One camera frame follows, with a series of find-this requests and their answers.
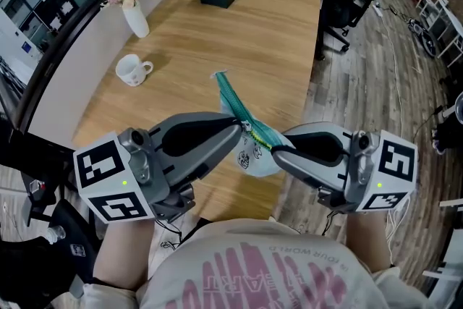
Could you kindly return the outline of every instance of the white wall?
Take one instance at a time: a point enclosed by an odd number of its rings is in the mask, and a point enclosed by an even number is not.
[[[161,0],[140,0],[145,14]],[[80,34],[51,78],[29,132],[74,148],[72,137],[88,102],[131,31],[121,9],[99,12]]]

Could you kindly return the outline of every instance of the white vase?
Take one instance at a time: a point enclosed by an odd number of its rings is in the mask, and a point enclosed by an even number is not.
[[[147,34],[150,33],[150,28],[146,22],[146,18],[142,13],[140,8],[140,3],[136,3],[133,8],[122,8],[125,19],[129,24],[130,28],[136,36],[139,38],[144,38]]]

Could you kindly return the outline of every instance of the wooden table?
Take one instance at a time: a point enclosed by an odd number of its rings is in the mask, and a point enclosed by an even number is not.
[[[200,0],[163,0],[148,16],[150,34],[132,36],[93,95],[75,133],[76,145],[127,127],[150,129],[171,115],[220,111],[213,72],[227,76],[245,106],[284,131],[298,125],[310,80],[320,0],[236,0],[228,9]],[[117,60],[137,54],[154,63],[136,88],[114,72]],[[283,172],[244,175],[230,154],[194,183],[193,212],[211,221],[267,219]]]

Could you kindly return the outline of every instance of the white mug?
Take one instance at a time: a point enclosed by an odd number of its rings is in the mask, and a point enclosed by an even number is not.
[[[140,85],[151,71],[153,71],[153,64],[141,62],[137,54],[126,55],[116,65],[116,75],[130,86]]]

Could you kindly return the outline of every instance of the person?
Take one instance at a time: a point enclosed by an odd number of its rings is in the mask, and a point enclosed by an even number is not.
[[[153,221],[110,224],[86,285],[92,308],[433,308],[390,265],[384,214],[347,217],[346,246],[274,221],[207,224],[147,281]]]
[[[438,155],[443,155],[448,148],[458,148],[463,145],[463,126],[455,113],[447,117],[435,129],[431,130],[433,148]]]

